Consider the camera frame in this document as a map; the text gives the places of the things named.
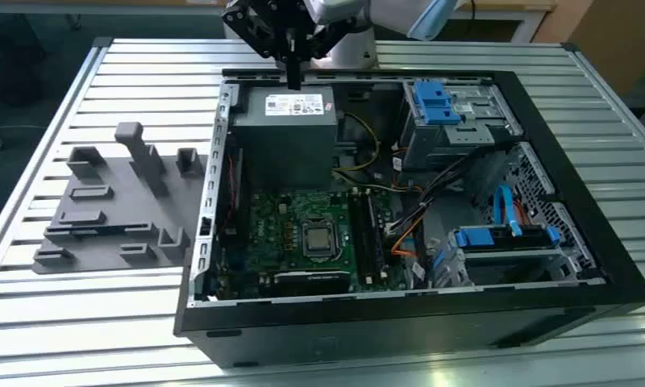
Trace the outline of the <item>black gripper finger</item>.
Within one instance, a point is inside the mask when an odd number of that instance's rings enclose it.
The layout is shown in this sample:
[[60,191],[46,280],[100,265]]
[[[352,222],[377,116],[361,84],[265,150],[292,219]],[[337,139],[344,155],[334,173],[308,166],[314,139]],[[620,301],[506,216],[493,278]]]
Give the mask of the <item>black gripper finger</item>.
[[286,28],[277,25],[277,1],[229,1],[221,20],[262,58],[272,58],[286,74],[288,89],[296,89],[296,63]]
[[300,23],[294,28],[294,89],[301,88],[302,65],[312,59],[321,59],[342,37],[356,27],[356,19],[344,19],[322,26],[314,32],[312,21]]

